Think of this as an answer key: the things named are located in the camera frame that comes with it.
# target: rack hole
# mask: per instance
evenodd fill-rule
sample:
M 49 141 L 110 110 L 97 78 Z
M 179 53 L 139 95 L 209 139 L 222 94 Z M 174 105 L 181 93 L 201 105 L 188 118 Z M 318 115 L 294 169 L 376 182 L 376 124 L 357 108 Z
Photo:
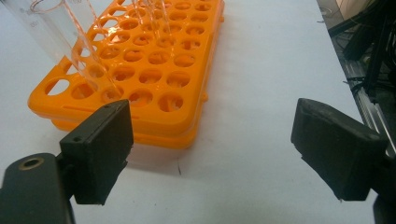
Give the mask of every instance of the rack hole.
M 123 95 L 123 90 L 118 88 L 117 90 L 108 89 L 108 90 L 104 91 L 104 93 L 102 94 L 102 97 L 105 102 L 113 102 L 113 101 L 119 100 L 122 95 Z
M 111 16 L 122 16 L 125 14 L 125 12 L 126 9 L 123 7 L 114 7 L 108 11 L 108 14 L 110 14 Z
M 163 13 L 159 9 L 154 10 L 154 19 L 159 20 L 163 17 Z
M 186 10 L 191 7 L 191 3 L 189 2 L 179 2 L 175 4 L 175 8 L 179 10 Z
M 143 31 L 152 31 L 152 26 L 151 26 L 151 24 L 143 24 L 143 25 L 142 25 L 142 30 L 143 30 Z
M 152 101 L 152 94 L 147 90 L 139 90 L 131 94 L 129 104 L 133 107 L 142 107 L 148 105 Z
M 175 58 L 175 65 L 179 67 L 190 67 L 195 63 L 195 58 L 189 54 L 178 55 Z
M 129 16 L 132 18 L 142 18 L 146 15 L 145 9 L 143 8 L 134 8 L 129 12 Z
M 209 17 L 206 14 L 194 14 L 191 16 L 191 20 L 196 22 L 205 22 L 208 19 Z
M 145 46 L 152 40 L 151 35 L 138 35 L 134 38 L 134 44 L 137 46 Z
M 123 30 L 133 30 L 139 23 L 137 20 L 126 20 L 120 23 L 120 28 Z
M 210 10 L 210 8 L 212 8 L 212 6 L 208 3 L 206 4 L 198 4 L 195 6 L 195 9 L 198 11 L 208 11 Z
M 163 31 L 167 34 L 174 34 L 177 33 L 181 30 L 181 26 L 179 24 L 176 23 L 170 23 L 169 27 L 164 27 Z
M 148 62 L 152 64 L 162 64 L 166 63 L 170 58 L 170 55 L 166 51 L 158 51 L 151 53 L 148 56 Z
M 172 3 L 171 3 L 170 1 L 168 1 L 168 0 L 165 0 L 165 1 L 158 1 L 158 2 L 155 4 L 155 7 L 158 8 L 158 9 L 169 8 L 169 7 L 171 7 L 171 6 L 172 6 Z
M 89 67 L 88 71 L 89 71 L 91 77 L 99 78 L 105 74 L 106 69 L 99 64 L 94 64 Z
M 179 95 L 168 93 L 159 100 L 158 105 L 163 112 L 178 111 L 183 106 L 183 98 Z
M 132 67 L 117 67 L 113 73 L 113 78 L 117 81 L 124 81 L 134 76 L 134 69 Z
M 115 46 L 110 46 L 102 50 L 100 57 L 103 59 L 112 59 L 120 54 L 120 49 Z
M 72 97 L 75 99 L 85 99 L 93 94 L 93 89 L 87 84 L 81 84 L 75 87 L 72 91 Z
M 168 79 L 166 79 L 166 83 L 170 87 L 174 88 L 183 88 L 187 86 L 190 82 L 190 76 L 184 72 L 175 72 L 169 75 Z
M 104 33 L 102 32 L 102 31 L 96 31 L 92 36 L 91 36 L 91 39 L 93 40 L 93 41 L 101 41 L 101 40 L 104 40 L 105 39 L 105 35 L 104 35 Z
M 189 35 L 201 35 L 203 34 L 205 29 L 201 26 L 191 26 L 187 28 L 187 34 Z
M 187 18 L 187 14 L 184 12 L 173 12 L 169 15 L 171 21 L 183 21 Z
M 117 4 L 119 4 L 120 6 L 128 6 L 132 4 L 132 2 L 130 0 L 118 0 Z
M 81 57 L 86 58 L 86 57 L 89 57 L 89 56 L 91 55 L 91 51 L 88 50 L 88 49 L 86 49 L 86 48 L 83 48 L 83 49 L 81 50 L 81 52 L 80 52 L 79 55 L 80 55 Z
M 59 79 L 51 82 L 45 89 L 45 93 L 49 96 L 58 95 L 66 91 L 69 87 L 69 81 L 66 79 Z
M 153 84 L 158 82 L 163 74 L 160 70 L 149 69 L 140 74 L 139 81 L 144 84 Z
M 66 71 L 67 75 L 73 75 L 78 72 L 78 70 L 76 69 L 75 66 L 73 66 L 73 64 L 69 64 L 68 68 L 66 67 L 66 69 L 67 69 L 67 71 Z
M 117 20 L 114 19 L 105 19 L 101 21 L 102 27 L 104 28 L 110 28 L 114 27 L 118 24 Z
M 129 40 L 129 37 L 127 32 L 118 32 L 110 37 L 110 42 L 113 44 L 120 44 Z
M 139 49 L 129 49 L 125 51 L 124 60 L 134 63 L 143 58 L 143 52 Z
M 159 40 L 157 40 L 157 46 L 160 48 L 168 48 L 173 46 L 175 42 L 176 40 L 173 37 L 161 37 Z
M 201 43 L 197 40 L 185 40 L 181 42 L 181 47 L 187 50 L 198 49 L 200 46 Z

